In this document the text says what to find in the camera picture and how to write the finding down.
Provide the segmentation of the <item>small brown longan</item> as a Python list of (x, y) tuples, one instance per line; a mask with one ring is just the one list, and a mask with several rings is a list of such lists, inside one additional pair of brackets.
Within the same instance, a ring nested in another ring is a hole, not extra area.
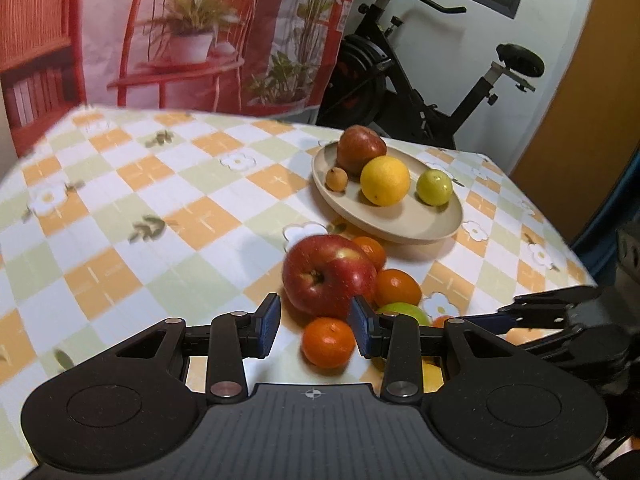
[(343, 193), (347, 188), (348, 181), (348, 174), (346, 174), (345, 170), (340, 167), (332, 167), (326, 173), (324, 185), (332, 192)]

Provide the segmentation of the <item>bright red apple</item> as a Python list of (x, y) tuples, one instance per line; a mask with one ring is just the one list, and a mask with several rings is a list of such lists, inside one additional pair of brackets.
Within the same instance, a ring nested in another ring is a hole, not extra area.
[(283, 288), (292, 306), (315, 318), (348, 318), (352, 298), (370, 304), (376, 269), (358, 245), (339, 235), (308, 236), (286, 253)]

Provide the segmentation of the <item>wooden door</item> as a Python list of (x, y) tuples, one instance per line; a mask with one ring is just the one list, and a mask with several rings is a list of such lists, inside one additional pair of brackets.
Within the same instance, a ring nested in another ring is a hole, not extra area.
[(511, 178), (572, 242), (639, 145), (639, 0), (592, 0), (582, 36)]

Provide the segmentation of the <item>yellow lemon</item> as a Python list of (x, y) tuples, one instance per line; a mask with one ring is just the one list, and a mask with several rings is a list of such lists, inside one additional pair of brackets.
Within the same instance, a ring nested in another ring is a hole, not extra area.
[(435, 392), (444, 384), (442, 370), (428, 359), (422, 360), (422, 377), (425, 393)]
[(362, 194), (376, 206), (399, 203), (408, 194), (410, 182), (408, 167), (392, 156), (375, 157), (360, 172)]

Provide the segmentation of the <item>dark red apple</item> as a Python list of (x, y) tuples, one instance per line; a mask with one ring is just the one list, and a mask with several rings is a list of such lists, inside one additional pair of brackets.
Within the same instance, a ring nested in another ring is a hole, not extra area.
[(365, 126), (351, 126), (337, 142), (337, 166), (352, 176), (359, 176), (370, 160), (386, 153), (387, 146), (375, 131)]

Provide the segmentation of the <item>orange tangerine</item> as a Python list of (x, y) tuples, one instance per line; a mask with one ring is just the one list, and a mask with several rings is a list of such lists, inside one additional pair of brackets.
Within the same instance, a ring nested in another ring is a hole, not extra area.
[(322, 370), (344, 367), (355, 346), (352, 329), (337, 318), (315, 318), (303, 331), (303, 355)]
[(445, 323), (446, 323), (446, 321), (449, 320), (449, 319), (450, 319), (450, 315), (439, 316), (438, 318), (434, 319), (434, 321), (432, 323), (432, 326), (433, 327), (437, 327), (437, 328), (443, 328)]
[(420, 285), (408, 273), (397, 269), (385, 269), (376, 274), (374, 302), (378, 307), (396, 302), (417, 306), (421, 299)]
[(366, 254), (376, 270), (384, 269), (387, 259), (386, 251), (377, 240), (368, 236), (357, 236), (352, 239), (352, 242)]

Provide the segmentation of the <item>checkered floral tablecloth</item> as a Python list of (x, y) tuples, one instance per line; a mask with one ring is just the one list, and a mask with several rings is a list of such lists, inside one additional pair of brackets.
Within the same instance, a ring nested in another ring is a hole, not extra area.
[[(311, 181), (334, 130), (216, 114), (81, 107), (1, 182), (1, 474), (34, 460), (29, 393), (163, 318), (206, 325), (281, 287), (292, 240), (357, 236)], [(552, 224), (481, 154), (399, 149), (456, 182), (463, 223), (385, 246), (430, 318), (485, 313), (590, 277)]]

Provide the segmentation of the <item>small green apple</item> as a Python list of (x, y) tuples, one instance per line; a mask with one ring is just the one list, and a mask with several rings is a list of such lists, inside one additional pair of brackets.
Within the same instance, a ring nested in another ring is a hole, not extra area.
[(442, 170), (427, 169), (416, 182), (416, 194), (430, 206), (446, 205), (453, 192), (451, 179)]

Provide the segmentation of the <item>pink printed backdrop cloth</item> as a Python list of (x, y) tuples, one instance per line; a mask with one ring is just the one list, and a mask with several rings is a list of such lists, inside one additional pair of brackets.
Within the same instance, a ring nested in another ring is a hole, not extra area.
[(1, 0), (17, 155), (82, 104), (288, 116), (320, 105), (354, 0)]

